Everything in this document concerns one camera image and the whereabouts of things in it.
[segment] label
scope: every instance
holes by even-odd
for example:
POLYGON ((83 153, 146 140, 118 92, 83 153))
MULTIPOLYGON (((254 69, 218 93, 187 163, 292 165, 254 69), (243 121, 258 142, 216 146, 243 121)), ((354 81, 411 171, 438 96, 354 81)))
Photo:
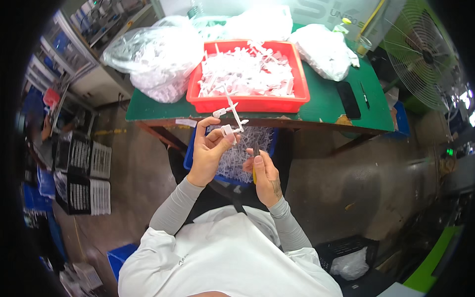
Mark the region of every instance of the label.
POLYGON ((190 126, 190 127, 196 127, 196 123, 198 121, 192 120, 192 119, 176 119, 175 124, 177 125, 185 125, 185 126, 190 126))

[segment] right hand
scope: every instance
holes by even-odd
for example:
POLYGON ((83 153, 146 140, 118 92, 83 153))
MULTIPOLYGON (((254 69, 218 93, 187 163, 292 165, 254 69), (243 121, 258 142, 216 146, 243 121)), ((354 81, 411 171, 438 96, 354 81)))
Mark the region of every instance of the right hand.
MULTIPOLYGON (((246 152, 252 154, 253 149, 247 148, 246 152)), ((242 167, 246 172, 252 172, 252 167, 254 167, 257 179, 257 196, 267 208, 270 208, 282 198, 279 171, 275 168, 268 153, 262 150, 260 150, 260 153, 260 156, 248 158, 242 167)))

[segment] white plastic crate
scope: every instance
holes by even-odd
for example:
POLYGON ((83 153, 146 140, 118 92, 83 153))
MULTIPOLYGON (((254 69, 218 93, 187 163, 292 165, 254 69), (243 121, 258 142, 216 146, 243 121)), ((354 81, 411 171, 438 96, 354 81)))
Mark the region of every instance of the white plastic crate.
POLYGON ((90 176, 108 179, 111 176, 112 147, 94 141, 91 155, 90 176))
POLYGON ((111 214, 111 184, 91 179, 91 215, 111 214))
POLYGON ((74 270, 79 276, 79 279, 83 281, 91 290, 102 286, 102 281, 97 275, 94 267, 87 263, 74 263, 74 270))

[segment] white shirt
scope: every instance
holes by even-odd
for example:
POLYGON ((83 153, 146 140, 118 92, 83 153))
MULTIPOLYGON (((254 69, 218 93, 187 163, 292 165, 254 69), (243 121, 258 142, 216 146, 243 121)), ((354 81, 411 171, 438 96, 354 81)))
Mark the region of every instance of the white shirt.
POLYGON ((175 237, 149 228, 119 272, 119 296, 342 296, 315 249, 283 253, 270 214, 244 208, 208 211, 175 237))

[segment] electric fan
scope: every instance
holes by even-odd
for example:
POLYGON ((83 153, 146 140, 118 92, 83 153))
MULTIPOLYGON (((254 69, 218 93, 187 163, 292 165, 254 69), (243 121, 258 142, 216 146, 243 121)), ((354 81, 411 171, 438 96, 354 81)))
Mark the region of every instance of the electric fan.
POLYGON ((408 0, 384 38, 384 47, 398 80, 426 106, 449 111, 447 98, 458 96, 462 85, 456 52, 441 25, 436 25, 422 0, 408 0))

